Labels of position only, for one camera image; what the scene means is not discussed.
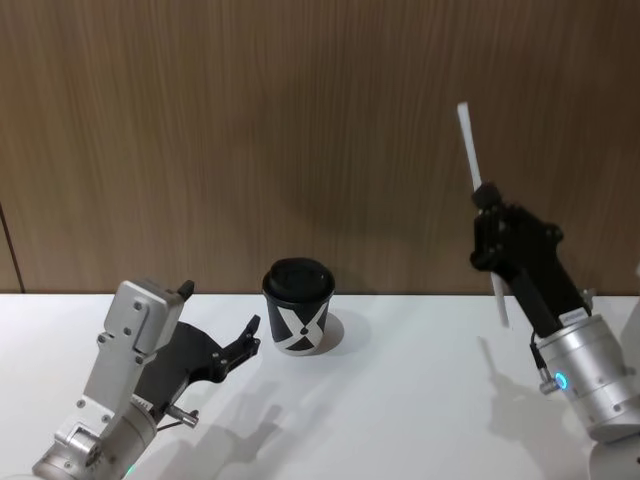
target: white table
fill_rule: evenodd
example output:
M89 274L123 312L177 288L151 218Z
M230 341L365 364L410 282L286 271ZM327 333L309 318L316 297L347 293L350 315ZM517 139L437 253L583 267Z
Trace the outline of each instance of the white table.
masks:
M110 300L0 296L0 478L29 472L51 444ZM616 335L625 328L623 346L640 341L636 302L596 299ZM531 328L507 307L510 329L491 297L337 296L334 348L299 358L275 349L261 296L196 295L182 320L223 345L261 315L260 354L222 385L187 390L200 425L159 433L128 478L584 479L591 442L561 394L538 393ZM628 360L638 368L638 354Z

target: wood grain panel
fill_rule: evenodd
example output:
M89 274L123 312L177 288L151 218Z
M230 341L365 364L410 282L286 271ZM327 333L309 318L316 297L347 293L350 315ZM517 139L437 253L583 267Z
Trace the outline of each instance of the wood grain panel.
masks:
M638 3L0 3L0 200L29 291L148 275L483 292L455 105L580 285L635 292Z
M20 282L13 265L9 242L0 222L0 293L20 292Z

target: metal cylinder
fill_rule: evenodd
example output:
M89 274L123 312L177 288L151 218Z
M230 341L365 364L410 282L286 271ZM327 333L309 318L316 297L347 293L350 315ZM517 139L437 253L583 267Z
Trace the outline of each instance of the metal cylinder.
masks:
M612 442L640 432L640 396L600 315L559 330L538 348L593 440Z
M102 442L95 462L82 465L63 445L54 444L33 467L33 473L44 480L120 480L156 433L151 415L144 407L131 402L111 434Z

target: black cup lid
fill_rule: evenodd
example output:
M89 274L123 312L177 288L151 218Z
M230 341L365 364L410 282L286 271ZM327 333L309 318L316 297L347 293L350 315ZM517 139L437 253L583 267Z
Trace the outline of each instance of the black cup lid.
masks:
M324 300L334 288L335 280L329 269L310 258L278 260L262 282L267 295L291 303Z

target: robotic arm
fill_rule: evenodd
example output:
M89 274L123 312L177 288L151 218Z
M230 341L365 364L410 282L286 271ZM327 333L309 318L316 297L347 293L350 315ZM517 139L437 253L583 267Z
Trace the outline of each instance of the robotic arm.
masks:
M197 411L176 400L194 382L222 382L256 355L254 316L225 348L197 328L178 322L194 284L177 292L149 282L123 282L98 335L100 351L82 397L55 433L55 442L33 467L38 480L123 478L168 415L193 428Z
M608 325L592 313L558 260L562 231L504 203L490 183L472 198L480 213L471 264L509 285L533 327L530 346L541 391L562 390L598 442L591 478L640 478L640 396Z

